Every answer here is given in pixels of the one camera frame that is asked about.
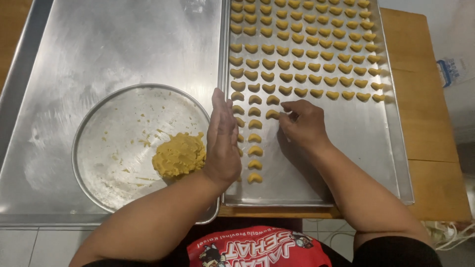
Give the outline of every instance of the black sleeve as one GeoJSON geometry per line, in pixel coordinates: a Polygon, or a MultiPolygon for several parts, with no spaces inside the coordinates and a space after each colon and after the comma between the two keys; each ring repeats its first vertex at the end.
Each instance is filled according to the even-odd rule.
{"type": "Polygon", "coordinates": [[[83,267],[152,267],[146,262],[123,259],[101,259],[84,265],[83,267]]]}
{"type": "Polygon", "coordinates": [[[406,237],[381,237],[365,242],[353,257],[353,266],[437,266],[442,263],[433,248],[406,237]]]}

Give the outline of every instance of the person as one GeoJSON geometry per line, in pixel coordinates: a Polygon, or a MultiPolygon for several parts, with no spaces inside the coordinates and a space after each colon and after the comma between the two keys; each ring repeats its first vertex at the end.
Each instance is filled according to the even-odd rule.
{"type": "Polygon", "coordinates": [[[205,166],[112,214],[84,241],[70,267],[441,266],[422,224],[332,144],[323,109],[305,100],[283,102],[291,113],[281,113],[279,124],[306,153],[356,230],[353,262],[289,221],[257,219],[262,223],[257,225],[251,219],[217,218],[218,223],[193,226],[242,168],[232,101],[216,88],[212,103],[205,166]]]}

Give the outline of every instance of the cartoon graphic on shirt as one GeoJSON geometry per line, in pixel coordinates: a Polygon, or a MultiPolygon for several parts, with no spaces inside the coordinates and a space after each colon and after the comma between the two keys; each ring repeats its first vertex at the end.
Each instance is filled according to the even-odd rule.
{"type": "Polygon", "coordinates": [[[297,232],[292,232],[290,236],[295,242],[295,244],[300,248],[313,248],[314,245],[312,244],[313,238],[308,235],[304,235],[297,232]]]}
{"type": "Polygon", "coordinates": [[[199,260],[202,261],[203,267],[225,267],[226,256],[219,254],[219,249],[216,248],[214,243],[211,247],[205,245],[205,251],[199,256],[199,260]]]}

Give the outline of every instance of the wooden table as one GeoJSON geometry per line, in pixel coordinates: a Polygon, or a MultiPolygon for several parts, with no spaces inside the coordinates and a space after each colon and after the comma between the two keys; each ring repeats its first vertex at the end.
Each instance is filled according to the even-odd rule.
{"type": "MultiPolygon", "coordinates": [[[[31,0],[0,2],[0,85],[4,83],[31,0]]],[[[471,219],[426,17],[381,9],[420,220],[471,219]]],[[[220,216],[340,218],[336,208],[230,208],[220,216]]]]}

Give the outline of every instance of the left hand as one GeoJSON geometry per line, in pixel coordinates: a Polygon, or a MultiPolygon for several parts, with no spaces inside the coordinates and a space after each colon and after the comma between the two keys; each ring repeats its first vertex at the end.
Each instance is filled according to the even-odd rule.
{"type": "Polygon", "coordinates": [[[233,102],[225,101],[224,93],[215,88],[213,112],[207,134],[207,153],[203,172],[218,186],[227,189],[241,174],[238,151],[238,124],[233,115],[233,102]]]}

